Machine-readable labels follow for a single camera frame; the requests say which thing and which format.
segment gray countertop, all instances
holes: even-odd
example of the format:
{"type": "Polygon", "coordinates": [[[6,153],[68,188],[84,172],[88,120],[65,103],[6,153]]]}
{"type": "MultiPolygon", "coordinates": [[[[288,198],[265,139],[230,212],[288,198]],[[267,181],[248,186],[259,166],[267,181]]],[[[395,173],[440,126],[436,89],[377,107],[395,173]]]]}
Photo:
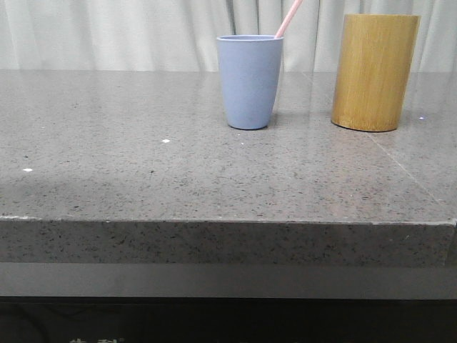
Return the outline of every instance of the gray countertop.
{"type": "Polygon", "coordinates": [[[386,133],[330,122],[335,76],[241,131],[215,73],[0,71],[0,261],[455,264],[457,75],[386,133]]]}

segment wooden cylinder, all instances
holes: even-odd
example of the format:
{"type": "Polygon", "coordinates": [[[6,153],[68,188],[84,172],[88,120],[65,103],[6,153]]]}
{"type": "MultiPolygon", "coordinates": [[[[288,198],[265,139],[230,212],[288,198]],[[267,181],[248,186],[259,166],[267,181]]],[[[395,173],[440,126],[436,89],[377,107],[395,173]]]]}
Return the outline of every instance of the wooden cylinder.
{"type": "Polygon", "coordinates": [[[348,129],[398,127],[420,16],[347,14],[331,121],[348,129]]]}

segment yellow wooden container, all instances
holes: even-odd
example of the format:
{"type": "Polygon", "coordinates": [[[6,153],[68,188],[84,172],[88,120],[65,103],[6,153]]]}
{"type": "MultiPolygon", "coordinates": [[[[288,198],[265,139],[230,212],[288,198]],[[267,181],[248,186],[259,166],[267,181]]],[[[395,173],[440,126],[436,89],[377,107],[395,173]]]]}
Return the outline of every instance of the yellow wooden container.
{"type": "Polygon", "coordinates": [[[347,14],[331,121],[361,131],[398,126],[420,16],[347,14]]]}

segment plastic cup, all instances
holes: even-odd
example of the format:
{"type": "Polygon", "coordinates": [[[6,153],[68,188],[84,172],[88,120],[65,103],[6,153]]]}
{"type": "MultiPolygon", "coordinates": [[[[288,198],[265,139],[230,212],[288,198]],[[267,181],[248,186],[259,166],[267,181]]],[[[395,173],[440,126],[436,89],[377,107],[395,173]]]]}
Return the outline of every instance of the plastic cup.
{"type": "Polygon", "coordinates": [[[267,126],[278,88],[283,39],[236,35],[218,37],[217,43],[228,125],[244,130],[267,126]]]}

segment pink straw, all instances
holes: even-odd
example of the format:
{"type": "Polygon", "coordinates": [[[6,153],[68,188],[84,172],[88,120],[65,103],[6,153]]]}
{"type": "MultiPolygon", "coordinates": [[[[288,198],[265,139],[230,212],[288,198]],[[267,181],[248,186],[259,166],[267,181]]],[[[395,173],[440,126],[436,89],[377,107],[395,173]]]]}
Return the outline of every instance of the pink straw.
{"type": "Polygon", "coordinates": [[[295,16],[295,13],[297,12],[297,9],[300,7],[302,2],[303,2],[303,0],[295,0],[295,2],[293,3],[291,9],[287,13],[286,18],[284,18],[283,23],[279,27],[278,32],[276,32],[276,35],[275,35],[274,38],[281,38],[283,36],[285,30],[287,29],[287,26],[291,22],[293,16],[295,16]]]}

